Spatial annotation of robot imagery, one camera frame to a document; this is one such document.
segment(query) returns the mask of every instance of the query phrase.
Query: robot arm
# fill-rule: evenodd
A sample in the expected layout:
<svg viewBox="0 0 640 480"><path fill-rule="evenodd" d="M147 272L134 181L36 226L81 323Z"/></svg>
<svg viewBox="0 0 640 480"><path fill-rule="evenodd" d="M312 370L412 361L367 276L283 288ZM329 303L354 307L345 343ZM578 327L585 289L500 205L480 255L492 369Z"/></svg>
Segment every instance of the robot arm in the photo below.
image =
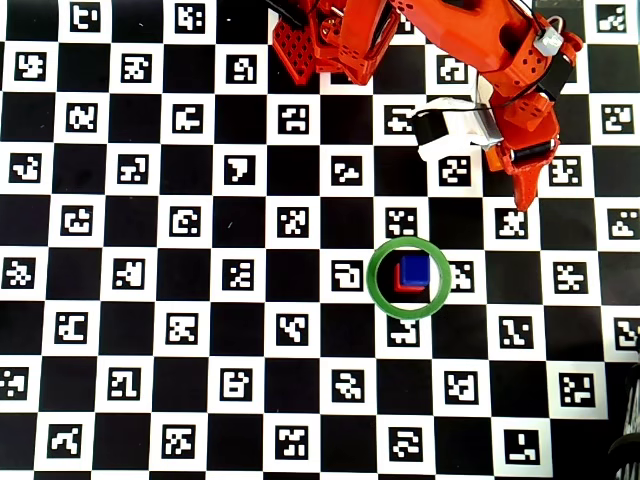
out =
<svg viewBox="0 0 640 480"><path fill-rule="evenodd" d="M555 30L542 16L525 14L514 0L298 0L307 16L303 28L280 20L273 45L297 84L313 72L344 72L366 84L404 14L436 46L474 67L493 87L490 107L419 112L419 144L438 140L454 124L485 134L490 170L514 179L516 206L526 210L538 177L560 145L553 110L576 64L582 40Z"/></svg>

